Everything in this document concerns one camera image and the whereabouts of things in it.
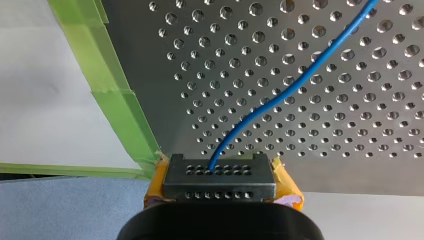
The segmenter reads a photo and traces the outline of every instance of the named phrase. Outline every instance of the metal plate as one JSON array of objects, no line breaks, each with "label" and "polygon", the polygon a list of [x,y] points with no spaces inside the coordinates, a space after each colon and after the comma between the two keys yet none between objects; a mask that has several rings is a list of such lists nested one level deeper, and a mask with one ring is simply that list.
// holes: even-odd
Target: metal plate
[{"label": "metal plate", "polygon": [[166,198],[182,201],[263,201],[275,198],[275,180],[265,154],[253,159],[226,159],[214,171],[207,159],[184,159],[172,155],[163,182]]},{"label": "metal plate", "polygon": [[[162,150],[207,158],[365,0],[104,2]],[[423,16],[423,1],[381,1],[316,77],[247,128],[225,157],[280,155],[307,191],[424,195]]]}]

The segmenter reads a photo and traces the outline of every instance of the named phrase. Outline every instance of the yellow part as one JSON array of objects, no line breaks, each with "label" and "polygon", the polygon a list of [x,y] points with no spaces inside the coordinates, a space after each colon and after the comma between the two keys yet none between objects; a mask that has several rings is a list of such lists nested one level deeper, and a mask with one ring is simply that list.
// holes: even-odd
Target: yellow part
[{"label": "yellow part", "polygon": [[284,196],[295,195],[301,198],[301,201],[294,203],[293,207],[296,210],[301,211],[303,209],[303,203],[305,197],[300,189],[297,187],[296,183],[290,177],[289,173],[284,168],[279,158],[274,158],[272,161],[272,168],[274,170],[274,178],[277,184],[276,199],[282,198]]},{"label": "yellow part", "polygon": [[[163,189],[163,181],[165,180],[166,172],[168,171],[169,159],[166,156],[162,156],[162,160],[160,160],[156,164],[155,175],[150,183],[149,190],[147,190],[147,194],[144,198],[145,207],[148,199],[150,198],[158,198],[162,200],[166,200],[163,197],[162,189]],[[296,210],[301,211],[303,209],[304,196],[303,193],[299,190],[296,183],[290,177],[283,164],[281,163],[279,158],[275,158],[272,161],[272,169],[274,173],[275,182],[277,184],[276,198],[279,199],[284,196],[295,195],[301,198],[301,201],[298,203],[294,203],[293,207]]]}]

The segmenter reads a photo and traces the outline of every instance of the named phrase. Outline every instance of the green tape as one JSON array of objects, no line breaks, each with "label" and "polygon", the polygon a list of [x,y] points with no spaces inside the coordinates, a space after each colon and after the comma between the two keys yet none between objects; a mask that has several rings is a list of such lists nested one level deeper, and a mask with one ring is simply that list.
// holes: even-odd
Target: green tape
[{"label": "green tape", "polygon": [[70,167],[0,163],[0,173],[151,179],[152,172],[130,168]]},{"label": "green tape", "polygon": [[104,26],[109,20],[101,0],[48,1],[93,96],[142,170],[0,163],[0,172],[150,179],[159,147]]}]

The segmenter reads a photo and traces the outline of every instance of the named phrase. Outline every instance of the metal grille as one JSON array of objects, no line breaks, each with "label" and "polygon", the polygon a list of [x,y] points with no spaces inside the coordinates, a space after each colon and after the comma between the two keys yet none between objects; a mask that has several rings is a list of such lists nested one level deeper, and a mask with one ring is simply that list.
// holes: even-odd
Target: metal grille
[{"label": "metal grille", "polygon": [[[116,25],[127,18],[141,27],[127,37],[130,47],[116,46],[131,87],[165,152],[208,158],[234,124],[300,76],[365,0],[139,2]],[[326,66],[224,157],[283,156],[308,190],[424,194],[414,184],[424,167],[423,16],[422,1],[381,1]],[[387,180],[396,174],[403,179]],[[328,183],[338,180],[345,184]]]}]

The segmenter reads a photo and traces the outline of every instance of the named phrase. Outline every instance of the blue cable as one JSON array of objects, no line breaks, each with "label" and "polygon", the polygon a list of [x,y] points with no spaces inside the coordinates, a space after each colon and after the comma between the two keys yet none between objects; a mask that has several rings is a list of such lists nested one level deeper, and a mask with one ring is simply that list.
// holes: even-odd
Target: blue cable
[{"label": "blue cable", "polygon": [[213,170],[215,168],[216,162],[220,156],[220,153],[225,149],[225,147],[238,135],[240,132],[253,120],[261,116],[265,112],[271,110],[273,107],[277,106],[283,102],[287,97],[292,95],[297,91],[305,82],[308,81],[310,77],[318,70],[318,68],[323,65],[328,58],[330,58],[333,53],[349,38],[353,31],[359,27],[359,25],[365,20],[367,14],[375,7],[378,3],[378,0],[369,0],[359,14],[353,19],[350,25],[337,37],[333,44],[328,47],[320,56],[312,63],[309,68],[302,74],[300,77],[288,88],[286,88],[278,96],[267,102],[266,104],[258,107],[255,111],[247,115],[241,122],[237,124],[233,130],[231,130],[227,136],[221,141],[221,143],[216,148],[215,152],[212,154],[211,159],[209,160],[208,168]]}]

